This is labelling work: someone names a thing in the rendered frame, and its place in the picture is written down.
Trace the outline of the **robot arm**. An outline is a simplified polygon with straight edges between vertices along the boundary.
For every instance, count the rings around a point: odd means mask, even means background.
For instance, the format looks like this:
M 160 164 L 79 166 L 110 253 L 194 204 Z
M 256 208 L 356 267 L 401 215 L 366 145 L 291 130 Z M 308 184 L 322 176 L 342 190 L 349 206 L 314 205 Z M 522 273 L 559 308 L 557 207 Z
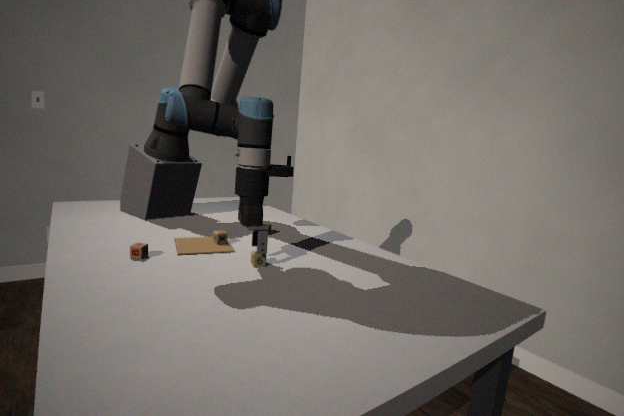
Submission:
M 282 0 L 190 0 L 189 5 L 192 14 L 180 85 L 161 91 L 144 152 L 161 160 L 186 161 L 188 133 L 193 129 L 238 138 L 237 147 L 271 149 L 273 102 L 244 97 L 238 111 L 236 98 L 258 40 L 278 25 Z M 225 14 L 230 15 L 232 30 L 213 84 Z

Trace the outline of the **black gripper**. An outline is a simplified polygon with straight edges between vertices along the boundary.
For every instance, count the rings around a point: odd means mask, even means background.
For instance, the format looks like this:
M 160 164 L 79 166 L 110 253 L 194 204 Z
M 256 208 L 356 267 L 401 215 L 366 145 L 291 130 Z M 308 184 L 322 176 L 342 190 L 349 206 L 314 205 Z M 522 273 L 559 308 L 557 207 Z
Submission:
M 240 196 L 238 220 L 252 230 L 252 246 L 257 246 L 257 254 L 267 254 L 269 226 L 263 225 L 263 200 L 268 196 L 269 176 L 293 177 L 291 156 L 287 156 L 287 165 L 272 165 L 271 149 L 237 150 L 234 155 L 239 165 L 235 181 L 235 194 Z

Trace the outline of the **tan flat mat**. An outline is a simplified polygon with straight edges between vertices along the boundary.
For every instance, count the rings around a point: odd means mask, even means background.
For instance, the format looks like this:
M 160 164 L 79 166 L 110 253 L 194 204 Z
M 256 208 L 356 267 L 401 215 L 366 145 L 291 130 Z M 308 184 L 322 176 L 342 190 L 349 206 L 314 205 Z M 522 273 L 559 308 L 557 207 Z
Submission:
M 213 237 L 174 238 L 177 255 L 233 253 L 229 242 L 216 244 Z

